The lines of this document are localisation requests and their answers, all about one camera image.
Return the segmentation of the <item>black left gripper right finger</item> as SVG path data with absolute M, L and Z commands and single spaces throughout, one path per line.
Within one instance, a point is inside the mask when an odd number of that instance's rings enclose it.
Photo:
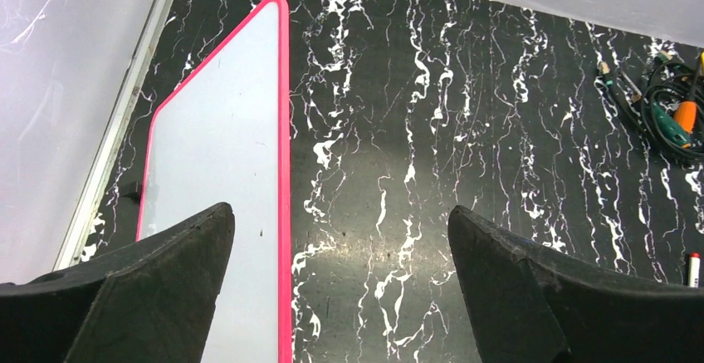
M 463 206 L 447 236 L 485 362 L 700 362 L 703 291 L 625 275 Z

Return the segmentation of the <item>pink framed whiteboard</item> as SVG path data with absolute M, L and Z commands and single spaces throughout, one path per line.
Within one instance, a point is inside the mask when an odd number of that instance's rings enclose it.
M 137 239 L 216 203 L 235 218 L 206 362 L 292 359 L 289 14 L 258 3 L 149 127 Z

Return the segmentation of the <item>white red whiteboard marker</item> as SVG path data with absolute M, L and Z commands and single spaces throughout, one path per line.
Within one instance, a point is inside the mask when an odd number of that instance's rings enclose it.
M 687 285 L 698 288 L 700 282 L 701 257 L 699 253 L 690 253 L 687 263 Z

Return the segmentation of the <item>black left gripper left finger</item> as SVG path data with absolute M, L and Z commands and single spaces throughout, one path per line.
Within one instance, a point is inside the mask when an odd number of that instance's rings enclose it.
M 1 286 L 4 362 L 198 362 L 235 235 L 218 203 L 137 243 Z

